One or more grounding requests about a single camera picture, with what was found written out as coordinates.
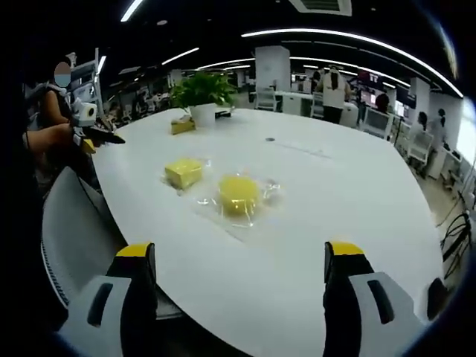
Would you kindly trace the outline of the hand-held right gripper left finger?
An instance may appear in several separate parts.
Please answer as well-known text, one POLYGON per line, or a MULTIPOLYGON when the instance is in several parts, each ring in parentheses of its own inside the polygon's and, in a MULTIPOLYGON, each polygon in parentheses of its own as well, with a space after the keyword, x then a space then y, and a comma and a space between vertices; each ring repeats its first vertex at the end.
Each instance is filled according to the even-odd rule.
POLYGON ((70 302, 57 335, 75 356, 151 356, 157 307, 155 245, 128 245, 70 302))

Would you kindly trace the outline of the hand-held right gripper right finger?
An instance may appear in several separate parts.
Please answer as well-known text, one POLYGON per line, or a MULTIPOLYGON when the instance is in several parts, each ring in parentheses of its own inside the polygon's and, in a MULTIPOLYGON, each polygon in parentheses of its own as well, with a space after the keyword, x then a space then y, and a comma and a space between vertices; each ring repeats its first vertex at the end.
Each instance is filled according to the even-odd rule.
POLYGON ((402 356, 424 330, 412 297, 352 243, 325 243, 324 287, 324 356, 402 356))

